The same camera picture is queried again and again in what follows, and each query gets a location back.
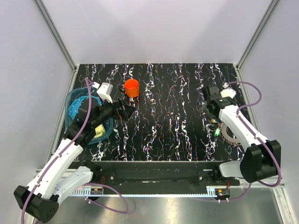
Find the green capped key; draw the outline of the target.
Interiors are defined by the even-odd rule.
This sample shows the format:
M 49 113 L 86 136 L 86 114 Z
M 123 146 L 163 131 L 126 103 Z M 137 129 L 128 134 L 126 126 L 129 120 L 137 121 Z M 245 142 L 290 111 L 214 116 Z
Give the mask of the green capped key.
M 221 129 L 218 127 L 216 128 L 215 132 L 214 132 L 214 135 L 215 136 L 219 136 L 220 135 L 220 132 L 221 132 Z

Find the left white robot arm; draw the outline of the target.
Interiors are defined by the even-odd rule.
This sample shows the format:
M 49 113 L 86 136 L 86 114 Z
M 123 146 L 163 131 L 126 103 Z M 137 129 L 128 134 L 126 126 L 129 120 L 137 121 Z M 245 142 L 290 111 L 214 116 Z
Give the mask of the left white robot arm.
M 96 135 L 96 128 L 109 119 L 128 120 L 136 111 L 134 106 L 118 99 L 99 104 L 96 99 L 84 99 L 60 145 L 40 173 L 26 186 L 19 185 L 14 197 L 22 210 L 21 223 L 28 213 L 42 223 L 50 221 L 59 205 L 73 191 L 87 183 L 100 183 L 101 167 L 91 161 L 82 162 L 77 171 L 64 180 L 62 175 Z

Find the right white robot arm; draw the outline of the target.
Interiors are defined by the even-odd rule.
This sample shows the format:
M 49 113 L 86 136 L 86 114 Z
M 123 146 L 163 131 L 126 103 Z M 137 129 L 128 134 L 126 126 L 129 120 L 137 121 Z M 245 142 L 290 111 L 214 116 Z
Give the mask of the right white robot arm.
M 282 179 L 281 145 L 277 140 L 268 140 L 259 133 L 241 113 L 234 97 L 235 91 L 228 84 L 223 90 L 210 85 L 202 89 L 205 103 L 203 110 L 218 119 L 232 131 L 244 149 L 240 161 L 227 161 L 213 169 L 212 179 L 218 185 L 223 185 L 231 177 L 242 178 L 248 183 L 263 183 L 264 179 L 277 176 L 276 187 Z

